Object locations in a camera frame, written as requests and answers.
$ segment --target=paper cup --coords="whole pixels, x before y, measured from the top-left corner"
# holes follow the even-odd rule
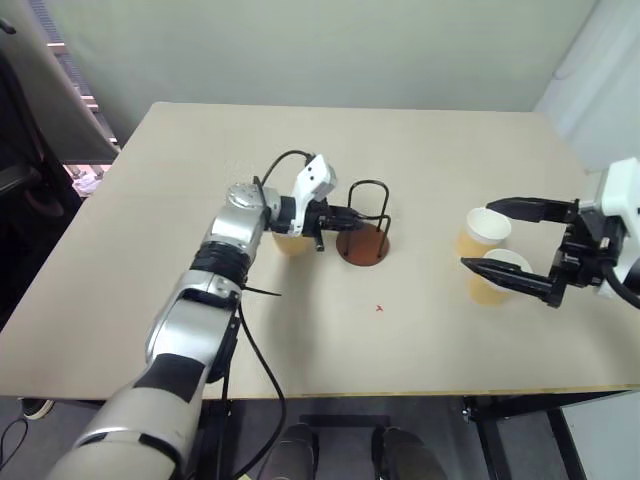
[[[483,258],[490,258],[493,260],[502,260],[503,262],[515,263],[520,265],[523,272],[531,273],[531,265],[525,260],[525,258],[507,250],[505,248],[496,248],[487,252]],[[491,283],[489,280],[481,277],[480,275],[473,275],[469,282],[469,292],[471,298],[480,305],[500,305],[510,296],[515,294],[513,290],[500,287],[495,283]]]
[[[461,257],[482,257],[511,234],[511,222],[488,208],[474,208],[467,214],[465,228],[458,235],[456,251]]]
[[[276,242],[278,249],[289,257],[295,257],[306,252],[313,242],[309,237],[288,237],[279,233],[273,233],[273,240]]]

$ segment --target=white wall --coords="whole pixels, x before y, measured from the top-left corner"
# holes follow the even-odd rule
[[[637,0],[599,2],[536,110],[587,169],[640,158]],[[565,408],[564,414],[589,480],[640,479],[640,393]]]
[[[640,2],[600,0],[538,102],[588,169],[640,158]]]
[[[17,31],[0,32],[0,51],[18,76],[51,149],[63,163],[111,163],[116,149],[47,48],[46,35],[29,4],[0,0],[0,16]]]
[[[156,101],[530,111],[595,0],[46,0],[120,142]]]

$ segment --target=black chair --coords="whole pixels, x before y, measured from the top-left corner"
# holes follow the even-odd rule
[[[0,329],[81,204],[0,52]]]

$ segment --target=floor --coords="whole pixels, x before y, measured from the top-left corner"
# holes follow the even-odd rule
[[[246,402],[242,418],[236,468],[247,461],[271,434],[279,409],[275,401]],[[384,397],[304,399],[288,402],[288,423],[302,414],[389,415],[394,425],[419,435],[447,472],[449,480],[488,480],[475,426],[464,422],[456,397]],[[0,397],[0,428],[19,414],[15,399]],[[95,412],[57,403],[44,419],[29,423],[28,437],[15,457],[0,472],[0,479],[40,480],[73,444]],[[22,426],[6,438],[11,451]],[[546,415],[513,418],[500,425],[513,478],[567,480]],[[320,462],[317,480],[373,478],[368,428],[317,430]],[[251,472],[255,478],[257,468]]]

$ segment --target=table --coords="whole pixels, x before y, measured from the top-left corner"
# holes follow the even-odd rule
[[[248,323],[288,396],[505,394],[640,385],[640,319],[618,299],[570,288],[558,310],[519,296],[474,304],[453,246],[466,212],[513,195],[573,199],[584,176],[534,113],[154,105],[0,335],[0,393],[103,399],[144,368],[154,316],[234,182],[290,148],[322,153],[330,195],[383,180],[388,257],[371,268],[327,251],[289,259],[263,237]],[[272,186],[290,192],[300,162]],[[377,208],[363,191],[354,207]],[[548,271],[562,227],[514,223],[508,246]],[[208,386],[216,398],[219,385]],[[240,338],[232,398],[275,396]]]

